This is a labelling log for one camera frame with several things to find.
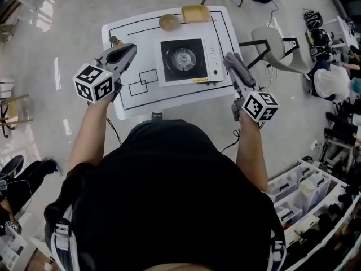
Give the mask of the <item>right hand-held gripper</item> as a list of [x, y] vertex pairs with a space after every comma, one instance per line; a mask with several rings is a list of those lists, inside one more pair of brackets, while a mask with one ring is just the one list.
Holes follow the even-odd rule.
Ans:
[[269, 121], [279, 109], [279, 103], [272, 93], [262, 91], [249, 91], [242, 95], [243, 82], [238, 70], [234, 67], [226, 68], [231, 83], [236, 92], [231, 109], [235, 121], [239, 121], [240, 111], [243, 110], [255, 122]]

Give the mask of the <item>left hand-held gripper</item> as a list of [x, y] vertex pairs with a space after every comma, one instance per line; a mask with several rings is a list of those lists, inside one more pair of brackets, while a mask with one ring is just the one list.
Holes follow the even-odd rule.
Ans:
[[126, 71], [137, 54], [137, 46], [126, 43], [114, 46], [97, 59], [96, 65], [83, 64], [73, 76], [79, 97], [98, 103], [106, 97], [115, 99], [122, 88], [121, 73]]

